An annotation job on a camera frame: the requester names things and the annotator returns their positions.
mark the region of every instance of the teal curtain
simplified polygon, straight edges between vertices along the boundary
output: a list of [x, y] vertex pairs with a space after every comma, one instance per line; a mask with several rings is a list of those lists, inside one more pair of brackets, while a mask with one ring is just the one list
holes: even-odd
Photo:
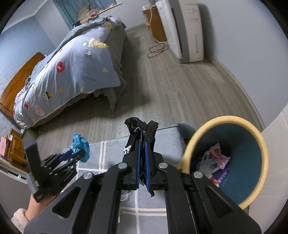
[[53, 2], [70, 30], [78, 20], [78, 10], [85, 4], [90, 4], [91, 8], [101, 9], [116, 4], [115, 0], [53, 0]]

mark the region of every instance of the pink wrapper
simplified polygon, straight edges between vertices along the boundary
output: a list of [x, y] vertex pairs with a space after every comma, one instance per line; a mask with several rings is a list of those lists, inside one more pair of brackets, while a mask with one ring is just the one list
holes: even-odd
[[226, 157], [225, 155], [221, 154], [220, 144], [217, 143], [216, 145], [212, 146], [209, 149], [210, 155], [216, 161], [217, 165], [220, 169], [224, 169], [226, 164], [229, 162], [230, 157]]

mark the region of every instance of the blue plastic bag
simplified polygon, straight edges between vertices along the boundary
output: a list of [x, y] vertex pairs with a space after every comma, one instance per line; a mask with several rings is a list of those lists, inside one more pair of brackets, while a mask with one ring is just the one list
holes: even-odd
[[87, 162], [90, 158], [90, 147], [88, 141], [79, 133], [74, 133], [72, 141], [73, 143], [70, 146], [70, 149], [73, 150], [74, 154], [80, 149], [85, 150], [85, 155], [80, 159], [80, 161], [83, 163]]

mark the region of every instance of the black crumpled wrapper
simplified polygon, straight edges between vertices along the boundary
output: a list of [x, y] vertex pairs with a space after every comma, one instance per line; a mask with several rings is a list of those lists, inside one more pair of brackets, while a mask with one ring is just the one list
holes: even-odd
[[[144, 142], [147, 141], [148, 144], [150, 144], [151, 151], [154, 151], [154, 145], [155, 145], [155, 134], [158, 128], [159, 123], [155, 121], [150, 121], [148, 124], [142, 120], [140, 120], [137, 117], [130, 117], [125, 120], [124, 122], [130, 132], [130, 136], [128, 139], [128, 142], [125, 146], [127, 148], [130, 147], [130, 151], [135, 150], [135, 144], [136, 141], [139, 140], [141, 143], [140, 146], [140, 183], [143, 185], [146, 184], [146, 172], [145, 172], [145, 152], [144, 152]], [[151, 197], [153, 197], [154, 191], [149, 190], [148, 192], [151, 194]]]

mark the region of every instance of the bedspread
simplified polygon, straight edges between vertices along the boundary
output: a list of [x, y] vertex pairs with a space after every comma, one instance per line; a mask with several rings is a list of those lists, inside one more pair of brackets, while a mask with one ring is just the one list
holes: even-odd
[[108, 45], [103, 41], [121, 23], [114, 17], [104, 17], [74, 28], [34, 67], [30, 80], [17, 94], [16, 123], [22, 128], [32, 127], [80, 93], [119, 86]]

